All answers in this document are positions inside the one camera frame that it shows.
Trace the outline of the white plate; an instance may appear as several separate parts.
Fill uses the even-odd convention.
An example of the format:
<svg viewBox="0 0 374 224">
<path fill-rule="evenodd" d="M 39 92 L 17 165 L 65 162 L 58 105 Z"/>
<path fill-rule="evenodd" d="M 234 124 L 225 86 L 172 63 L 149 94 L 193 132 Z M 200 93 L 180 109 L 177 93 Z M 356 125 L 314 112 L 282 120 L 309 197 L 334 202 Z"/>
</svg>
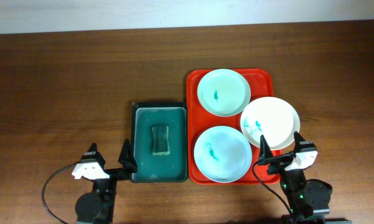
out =
<svg viewBox="0 0 374 224">
<path fill-rule="evenodd" d="M 253 100 L 240 117 L 241 132 L 254 146 L 260 147 L 264 136 L 272 151 L 288 147 L 294 141 L 294 132 L 300 131 L 297 111 L 280 98 L 266 96 Z"/>
</svg>

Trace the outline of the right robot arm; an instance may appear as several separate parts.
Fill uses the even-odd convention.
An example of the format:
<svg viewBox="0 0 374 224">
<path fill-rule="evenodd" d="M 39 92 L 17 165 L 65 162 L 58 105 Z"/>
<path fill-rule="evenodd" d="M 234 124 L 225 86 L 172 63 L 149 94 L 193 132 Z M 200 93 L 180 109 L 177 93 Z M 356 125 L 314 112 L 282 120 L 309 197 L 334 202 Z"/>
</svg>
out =
<svg viewBox="0 0 374 224">
<path fill-rule="evenodd" d="M 307 179 L 304 171 L 312 166 L 318 151 L 315 144 L 305 140 L 297 131 L 293 133 L 294 149 L 274 156 L 264 136 L 260 136 L 260 152 L 256 166 L 267 166 L 267 174 L 280 175 L 280 186 L 286 200 L 271 190 L 261 179 L 257 181 L 277 196 L 288 214 L 281 217 L 282 223 L 352 223 L 343 218 L 326 219 L 330 213 L 329 203 L 333 188 L 319 179 Z"/>
</svg>

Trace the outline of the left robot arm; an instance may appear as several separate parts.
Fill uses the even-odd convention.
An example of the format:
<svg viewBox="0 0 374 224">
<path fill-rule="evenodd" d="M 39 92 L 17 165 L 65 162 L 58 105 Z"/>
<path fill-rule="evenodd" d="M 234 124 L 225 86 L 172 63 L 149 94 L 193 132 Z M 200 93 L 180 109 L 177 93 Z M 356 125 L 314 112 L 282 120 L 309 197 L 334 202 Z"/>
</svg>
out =
<svg viewBox="0 0 374 224">
<path fill-rule="evenodd" d="M 129 140 L 124 141 L 118 162 L 121 168 L 105 169 L 105 160 L 93 143 L 76 163 L 72 171 L 74 178 L 93 182 L 91 192 L 83 194 L 76 202 L 77 223 L 113 222 L 117 183 L 130 180 L 138 171 Z"/>
</svg>

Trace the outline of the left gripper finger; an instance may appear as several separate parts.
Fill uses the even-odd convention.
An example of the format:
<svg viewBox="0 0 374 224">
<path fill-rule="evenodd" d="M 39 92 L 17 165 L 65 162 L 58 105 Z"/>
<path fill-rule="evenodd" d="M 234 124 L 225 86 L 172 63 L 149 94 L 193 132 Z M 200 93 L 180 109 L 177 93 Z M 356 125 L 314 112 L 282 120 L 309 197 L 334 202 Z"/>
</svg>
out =
<svg viewBox="0 0 374 224">
<path fill-rule="evenodd" d="M 136 173 L 138 171 L 129 139 L 124 140 L 118 162 L 123 166 L 123 169 L 126 169 L 130 173 Z"/>
<path fill-rule="evenodd" d="M 101 168 L 105 166 L 105 160 L 103 156 L 98 152 L 98 147 L 96 143 L 92 143 L 87 152 L 82 155 L 82 162 L 97 162 Z"/>
</svg>

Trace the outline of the green yellow sponge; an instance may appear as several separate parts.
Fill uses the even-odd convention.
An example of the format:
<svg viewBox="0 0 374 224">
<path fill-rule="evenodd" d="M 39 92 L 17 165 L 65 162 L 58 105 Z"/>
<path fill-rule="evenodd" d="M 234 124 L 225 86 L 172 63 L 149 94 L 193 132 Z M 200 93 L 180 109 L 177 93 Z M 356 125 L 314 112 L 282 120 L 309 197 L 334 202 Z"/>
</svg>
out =
<svg viewBox="0 0 374 224">
<path fill-rule="evenodd" d="M 152 129 L 152 154 L 166 156 L 170 154 L 169 127 L 166 125 L 153 126 Z"/>
</svg>

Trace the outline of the light blue plate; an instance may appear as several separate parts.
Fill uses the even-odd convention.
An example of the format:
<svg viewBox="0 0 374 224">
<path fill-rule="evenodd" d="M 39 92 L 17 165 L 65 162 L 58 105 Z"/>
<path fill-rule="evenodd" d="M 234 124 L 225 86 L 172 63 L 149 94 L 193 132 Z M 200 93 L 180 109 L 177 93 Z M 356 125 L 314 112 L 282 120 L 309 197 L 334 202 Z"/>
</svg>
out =
<svg viewBox="0 0 374 224">
<path fill-rule="evenodd" d="M 209 128 L 195 142 L 195 164 L 214 182 L 227 184 L 241 179 L 250 169 L 252 159 L 248 140 L 229 126 Z"/>
</svg>

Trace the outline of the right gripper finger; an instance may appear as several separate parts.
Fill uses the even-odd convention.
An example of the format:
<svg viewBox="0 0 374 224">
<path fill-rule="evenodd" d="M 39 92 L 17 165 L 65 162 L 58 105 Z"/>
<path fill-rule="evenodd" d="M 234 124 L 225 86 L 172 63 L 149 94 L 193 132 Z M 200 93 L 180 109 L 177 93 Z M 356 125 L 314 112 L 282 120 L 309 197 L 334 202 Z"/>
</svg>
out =
<svg viewBox="0 0 374 224">
<path fill-rule="evenodd" d="M 273 153 L 268 145 L 265 136 L 260 136 L 260 151 L 258 157 L 258 164 L 268 164 L 273 158 Z"/>
<path fill-rule="evenodd" d="M 313 142 L 306 141 L 297 131 L 294 132 L 294 150 L 293 152 L 313 151 Z"/>
</svg>

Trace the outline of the mint green plate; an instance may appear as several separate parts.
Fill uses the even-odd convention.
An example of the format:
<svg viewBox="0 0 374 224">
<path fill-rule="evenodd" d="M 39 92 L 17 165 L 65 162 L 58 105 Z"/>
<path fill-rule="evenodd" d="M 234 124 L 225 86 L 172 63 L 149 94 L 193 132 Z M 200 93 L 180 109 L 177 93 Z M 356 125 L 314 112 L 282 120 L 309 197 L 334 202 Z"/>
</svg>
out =
<svg viewBox="0 0 374 224">
<path fill-rule="evenodd" d="M 251 88 L 240 73 L 230 69 L 216 69 L 199 81 L 197 96 L 206 111 L 228 117 L 245 109 L 250 102 Z"/>
</svg>

